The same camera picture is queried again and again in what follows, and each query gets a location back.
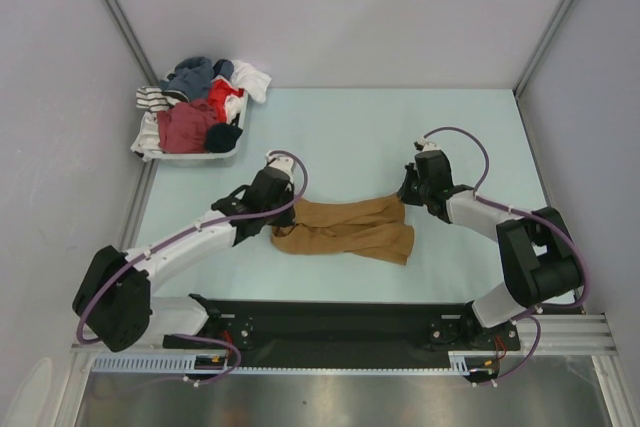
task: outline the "pile of clothes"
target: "pile of clothes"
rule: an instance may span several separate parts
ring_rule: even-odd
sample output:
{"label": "pile of clothes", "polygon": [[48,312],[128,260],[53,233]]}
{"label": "pile of clothes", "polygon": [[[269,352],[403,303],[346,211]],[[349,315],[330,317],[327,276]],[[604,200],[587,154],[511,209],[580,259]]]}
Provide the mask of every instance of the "pile of clothes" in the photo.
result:
{"label": "pile of clothes", "polygon": [[242,134],[238,122],[247,95],[262,104],[270,82],[267,74],[240,60],[183,60],[158,87],[137,90],[136,107],[147,112],[131,150],[145,160],[150,152],[229,152]]}

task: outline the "brown cloth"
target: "brown cloth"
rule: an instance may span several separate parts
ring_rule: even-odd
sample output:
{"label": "brown cloth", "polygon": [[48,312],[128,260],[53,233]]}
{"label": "brown cloth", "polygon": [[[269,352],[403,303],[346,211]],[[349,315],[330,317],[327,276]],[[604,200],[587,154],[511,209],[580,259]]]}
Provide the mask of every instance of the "brown cloth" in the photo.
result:
{"label": "brown cloth", "polygon": [[301,199],[296,225],[274,227],[271,242],[288,254],[351,252],[407,265],[413,227],[404,224],[404,204],[395,194],[352,204]]}

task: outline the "white wall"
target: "white wall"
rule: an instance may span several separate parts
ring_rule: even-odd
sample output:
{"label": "white wall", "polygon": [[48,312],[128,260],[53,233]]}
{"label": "white wall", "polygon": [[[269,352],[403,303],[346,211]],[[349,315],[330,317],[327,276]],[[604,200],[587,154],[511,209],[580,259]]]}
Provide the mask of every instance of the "white wall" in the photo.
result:
{"label": "white wall", "polygon": [[280,87],[512,88],[559,0],[120,0],[158,74],[241,58]]}
{"label": "white wall", "polygon": [[553,200],[593,274],[640,393],[640,0],[579,0],[525,91],[523,110]]}
{"label": "white wall", "polygon": [[63,378],[73,296],[118,240],[139,177],[128,146],[143,79],[100,0],[0,6],[2,419],[38,359],[52,359],[54,386]]}

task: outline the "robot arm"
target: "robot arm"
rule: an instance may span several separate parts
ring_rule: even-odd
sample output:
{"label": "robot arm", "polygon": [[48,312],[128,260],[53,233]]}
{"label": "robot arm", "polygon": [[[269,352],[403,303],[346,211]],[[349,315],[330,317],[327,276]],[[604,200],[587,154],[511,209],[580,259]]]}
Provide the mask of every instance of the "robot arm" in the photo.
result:
{"label": "robot arm", "polygon": [[[125,252],[113,246],[101,249],[87,270],[73,301],[73,310],[82,316],[106,282],[124,266],[132,264],[89,309],[86,324],[113,352],[137,342],[150,323],[152,327],[155,323],[155,328],[150,330],[162,330],[167,323],[172,323],[171,319],[167,321],[158,318],[162,315],[153,315],[151,302],[153,293],[165,282],[194,262],[258,234],[265,225],[293,223],[293,207],[270,217],[259,216],[293,200],[293,167],[291,157],[268,155],[267,166],[257,173],[251,185],[241,186],[218,200],[211,210],[178,233]],[[193,308],[178,312],[181,314],[178,322],[173,319],[173,324],[182,324],[177,333],[196,333],[208,320],[208,312],[197,296],[191,301]]]}
{"label": "robot arm", "polygon": [[[491,202],[479,200],[467,185],[454,185],[449,160],[435,143],[421,139],[415,146],[420,153],[414,163],[405,166],[400,200],[424,205],[440,220],[468,227],[498,242],[505,280],[471,303],[470,316],[476,327],[495,327],[582,285],[575,258],[554,232],[535,220],[488,205]],[[532,214],[567,233],[555,209],[547,207]],[[544,247],[546,252],[538,255],[534,246]]]}

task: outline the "white tray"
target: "white tray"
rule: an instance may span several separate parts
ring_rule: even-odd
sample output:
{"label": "white tray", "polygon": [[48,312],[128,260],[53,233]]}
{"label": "white tray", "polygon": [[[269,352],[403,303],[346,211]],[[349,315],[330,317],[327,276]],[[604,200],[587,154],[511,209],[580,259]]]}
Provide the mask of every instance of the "white tray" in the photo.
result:
{"label": "white tray", "polygon": [[156,152],[149,151],[145,152],[145,156],[148,159],[153,160],[162,160],[168,163],[179,165],[182,167],[195,167],[197,165],[206,164],[212,160],[217,159],[228,159],[229,157],[233,157],[238,152],[238,147],[240,146],[240,142],[244,139],[246,132],[244,132],[244,119],[247,113],[247,101],[249,98],[249,94],[245,91],[244,95],[241,97],[242,99],[242,107],[240,109],[240,113],[238,114],[238,127],[240,127],[243,132],[238,142],[236,142],[236,146],[233,150],[229,152],[224,152],[222,154],[212,154],[212,153],[204,153],[204,154],[165,154],[164,152]]}

